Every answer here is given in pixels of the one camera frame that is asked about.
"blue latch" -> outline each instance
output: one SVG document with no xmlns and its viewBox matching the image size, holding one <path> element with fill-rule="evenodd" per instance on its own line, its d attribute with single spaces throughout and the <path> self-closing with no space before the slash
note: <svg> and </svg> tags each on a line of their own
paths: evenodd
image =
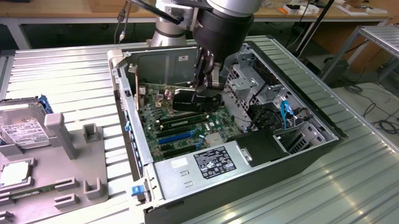
<svg viewBox="0 0 399 224">
<path fill-rule="evenodd" d="M 285 122 L 285 129 L 288 129 L 286 113 L 290 113 L 292 115 L 294 115 L 294 111 L 292 110 L 290 103 L 289 103 L 288 100 L 282 101 L 282 104 L 281 104 L 281 113 L 282 113 L 284 122 Z"/>
<path fill-rule="evenodd" d="M 125 126 L 125 130 L 129 132 L 131 131 L 131 121 L 129 120 Z"/>
<path fill-rule="evenodd" d="M 47 113 L 54 113 L 50 103 L 49 103 L 49 98 L 46 97 L 46 95 L 41 95 L 41 97 L 38 98 L 38 100 L 45 104 L 45 110 Z"/>
<path fill-rule="evenodd" d="M 131 196 L 138 196 L 138 195 L 142 195 L 145 194 L 145 185 L 139 185 L 139 186 L 134 186 L 131 188 Z"/>
</svg>

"metal rack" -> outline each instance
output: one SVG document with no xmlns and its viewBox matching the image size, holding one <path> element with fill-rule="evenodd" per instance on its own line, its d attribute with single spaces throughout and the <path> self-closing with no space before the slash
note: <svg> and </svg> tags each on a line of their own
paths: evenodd
<svg viewBox="0 0 399 224">
<path fill-rule="evenodd" d="M 321 79 L 325 80 L 333 71 L 333 68 L 337 66 L 338 61 L 341 60 L 345 52 L 350 48 L 353 42 L 357 40 L 360 36 L 366 37 L 369 43 L 373 42 L 381 46 L 388 52 L 393 54 L 397 58 L 399 58 L 399 28 L 397 26 L 386 26 L 386 27 L 377 27 L 377 26 L 358 26 L 353 35 L 350 36 L 348 42 L 345 43 L 341 51 L 338 52 L 337 56 L 334 57 L 333 61 L 322 70 Z M 368 44 L 364 45 L 362 48 L 358 49 L 356 55 L 360 55 L 362 50 L 366 48 Z M 398 61 L 390 65 L 386 69 L 384 74 L 381 75 L 381 80 L 389 75 L 389 73 L 396 69 Z"/>
</svg>

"black pole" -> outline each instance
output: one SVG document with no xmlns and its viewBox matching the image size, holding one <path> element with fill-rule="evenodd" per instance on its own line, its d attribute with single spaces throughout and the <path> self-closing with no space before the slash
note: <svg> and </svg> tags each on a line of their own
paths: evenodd
<svg viewBox="0 0 399 224">
<path fill-rule="evenodd" d="M 305 41 L 302 42 L 302 44 L 301 44 L 301 46 L 300 46 L 297 52 L 293 53 L 296 57 L 300 56 L 301 51 L 304 50 L 304 48 L 305 48 L 305 46 L 306 46 L 306 44 L 308 44 L 308 42 L 309 42 L 312 36 L 314 35 L 314 32 L 316 32 L 316 30 L 317 30 L 318 27 L 320 27 L 320 24 L 321 24 L 321 22 L 322 22 L 322 19 L 325 18 L 325 15 L 326 15 L 326 13 L 328 13 L 328 11 L 329 11 L 329 9 L 330 9 L 333 3 L 334 3 L 334 0 L 329 0 L 329 3 L 328 3 L 328 5 L 326 5 L 326 8 L 324 9 L 324 11 L 322 11 L 322 13 L 321 13 L 321 15 L 320 15 L 320 17 L 318 17 L 318 19 L 317 19 L 317 22 L 314 23 L 314 27 L 313 27 L 312 31 L 309 32 L 308 36 L 305 37 Z"/>
</svg>

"warning label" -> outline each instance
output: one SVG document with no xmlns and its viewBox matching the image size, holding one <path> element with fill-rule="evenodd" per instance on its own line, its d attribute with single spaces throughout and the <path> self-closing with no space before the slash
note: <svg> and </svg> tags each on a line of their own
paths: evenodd
<svg viewBox="0 0 399 224">
<path fill-rule="evenodd" d="M 210 179 L 237 169 L 225 147 L 211 149 L 194 155 L 198 162 L 202 176 Z"/>
<path fill-rule="evenodd" d="M 49 136 L 38 121 L 2 126 L 5 133 L 19 146 L 49 141 Z"/>
</svg>

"sticker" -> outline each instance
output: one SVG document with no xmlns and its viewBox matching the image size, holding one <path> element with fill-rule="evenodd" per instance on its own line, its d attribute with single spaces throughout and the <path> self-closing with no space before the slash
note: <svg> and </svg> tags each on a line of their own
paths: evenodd
<svg viewBox="0 0 399 224">
<path fill-rule="evenodd" d="M 187 61 L 187 60 L 189 60 L 189 55 L 179 57 L 179 62 L 183 62 L 183 61 Z"/>
<path fill-rule="evenodd" d="M 49 141 L 43 127 L 38 121 L 2 126 L 5 133 L 19 146 Z"/>
<path fill-rule="evenodd" d="M 174 169 L 177 169 L 177 168 L 179 168 L 179 167 L 186 166 L 186 165 L 189 164 L 189 162 L 187 162 L 187 159 L 186 159 L 186 158 L 182 158 L 182 159 L 174 160 L 174 161 L 171 162 L 171 164 L 173 164 Z"/>
<path fill-rule="evenodd" d="M 237 169 L 225 146 L 194 155 L 202 176 L 210 179 Z"/>
<path fill-rule="evenodd" d="M 171 126 L 175 127 L 175 126 L 178 126 L 178 125 L 185 125 L 185 124 L 187 124 L 187 123 L 189 123 L 189 121 L 186 120 L 186 121 L 182 121 L 182 122 L 179 122 L 179 123 L 173 124 Z"/>
</svg>

